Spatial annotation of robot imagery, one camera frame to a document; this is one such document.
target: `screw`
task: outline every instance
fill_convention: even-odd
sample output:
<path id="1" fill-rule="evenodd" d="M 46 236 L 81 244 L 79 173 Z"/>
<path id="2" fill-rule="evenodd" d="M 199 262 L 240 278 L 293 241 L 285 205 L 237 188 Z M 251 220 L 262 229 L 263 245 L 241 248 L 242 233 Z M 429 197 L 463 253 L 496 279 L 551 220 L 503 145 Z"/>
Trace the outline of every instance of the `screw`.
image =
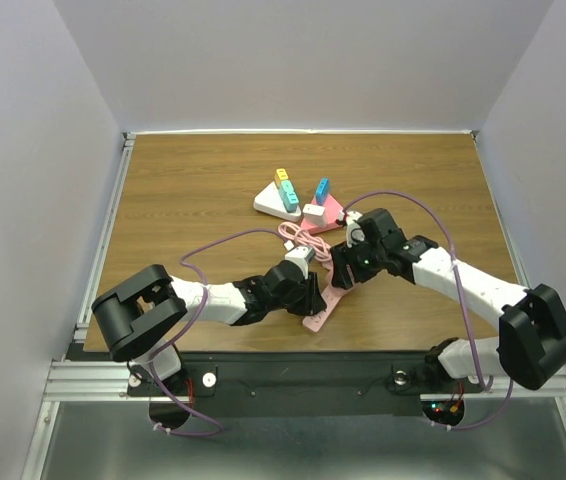
<path id="1" fill-rule="evenodd" d="M 399 387 L 402 387 L 407 383 L 407 373 L 403 370 L 397 370 L 394 374 L 394 383 L 397 384 Z"/>
<path id="2" fill-rule="evenodd" d="M 216 375 L 214 375 L 212 372 L 207 372 L 205 375 L 203 375 L 203 385 L 206 386 L 207 388 L 212 388 L 214 385 L 216 385 Z"/>
<path id="3" fill-rule="evenodd" d="M 135 375 L 130 375 L 130 378 L 127 379 L 127 384 L 132 388 L 136 388 L 141 385 L 141 380 L 139 380 Z"/>

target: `cyan block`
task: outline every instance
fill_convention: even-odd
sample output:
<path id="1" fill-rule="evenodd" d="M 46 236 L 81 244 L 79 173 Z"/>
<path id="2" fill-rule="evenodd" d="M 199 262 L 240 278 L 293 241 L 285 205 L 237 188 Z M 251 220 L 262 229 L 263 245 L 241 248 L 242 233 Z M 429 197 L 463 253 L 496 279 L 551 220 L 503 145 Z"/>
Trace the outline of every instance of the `cyan block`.
<path id="1" fill-rule="evenodd" d="M 285 205 L 285 210 L 287 212 L 293 212 L 299 206 L 299 198 L 294 192 L 286 192 L 283 198 L 283 205 Z"/>
<path id="2" fill-rule="evenodd" d="M 299 206 L 299 198 L 296 196 L 294 191 L 294 185 L 289 180 L 281 181 L 281 187 L 279 188 L 279 196 L 283 200 L 283 205 L 285 205 L 285 210 L 288 212 L 293 212 L 296 207 Z"/>
<path id="3" fill-rule="evenodd" d="M 319 186 L 316 187 L 316 203 L 318 205 L 323 205 L 330 193 L 330 180 L 327 178 L 321 179 Z"/>

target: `pink block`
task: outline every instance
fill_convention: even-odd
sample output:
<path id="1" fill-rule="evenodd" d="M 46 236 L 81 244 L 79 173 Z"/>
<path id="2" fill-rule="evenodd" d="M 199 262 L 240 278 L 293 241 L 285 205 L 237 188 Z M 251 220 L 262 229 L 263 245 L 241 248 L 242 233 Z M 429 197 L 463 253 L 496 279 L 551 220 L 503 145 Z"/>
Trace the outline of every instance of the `pink block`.
<path id="1" fill-rule="evenodd" d="M 312 199 L 312 205 L 318 205 L 318 203 L 316 203 L 316 197 Z M 317 227 L 305 218 L 303 218 L 301 222 L 301 228 L 310 232 L 310 235 L 341 228 L 340 225 L 336 224 L 336 220 L 339 218 L 339 213 L 343 210 L 343 206 L 337 202 L 332 195 L 328 194 L 323 207 L 325 207 L 325 215 L 327 217 L 327 225 L 325 227 Z"/>

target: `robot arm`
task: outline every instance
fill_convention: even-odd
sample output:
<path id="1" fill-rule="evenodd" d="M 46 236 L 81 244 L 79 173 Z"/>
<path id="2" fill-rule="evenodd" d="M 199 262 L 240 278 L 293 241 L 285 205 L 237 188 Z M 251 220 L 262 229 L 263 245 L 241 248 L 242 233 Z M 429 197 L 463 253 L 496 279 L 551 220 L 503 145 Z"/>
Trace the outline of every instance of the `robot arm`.
<path id="1" fill-rule="evenodd" d="M 112 360 L 134 361 L 148 371 L 153 361 L 164 380 L 181 370 L 178 352 L 165 349 L 152 355 L 177 322 L 192 319 L 206 288 L 201 321 L 249 325 L 274 310 L 301 316 L 324 310 L 317 275 L 309 270 L 314 255 L 312 247 L 299 246 L 265 275 L 207 286 L 171 277 L 163 266 L 151 265 L 97 298 L 92 311 Z"/>
<path id="2" fill-rule="evenodd" d="M 342 223 L 347 239 L 331 250 L 333 286 L 351 288 L 387 270 L 459 301 L 450 254 L 435 242 L 408 240 L 385 209 L 348 212 Z M 464 262 L 456 266 L 469 309 L 499 332 L 476 342 L 483 373 L 506 373 L 525 388 L 540 388 L 566 364 L 566 311 L 556 291 L 542 284 L 529 290 Z M 467 340 L 450 339 L 434 350 L 451 378 L 476 374 Z"/>

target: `white triangular block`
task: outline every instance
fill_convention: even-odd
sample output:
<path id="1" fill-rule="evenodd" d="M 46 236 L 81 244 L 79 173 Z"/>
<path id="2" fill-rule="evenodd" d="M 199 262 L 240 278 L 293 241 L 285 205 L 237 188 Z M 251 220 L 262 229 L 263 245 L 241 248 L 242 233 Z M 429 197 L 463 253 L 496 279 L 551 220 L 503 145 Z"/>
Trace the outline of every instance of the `white triangular block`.
<path id="1" fill-rule="evenodd" d="M 293 212 L 285 210 L 283 200 L 279 196 L 279 189 L 274 182 L 270 183 L 254 198 L 254 209 L 267 213 L 288 222 L 298 222 L 301 219 L 301 209 L 296 207 Z"/>

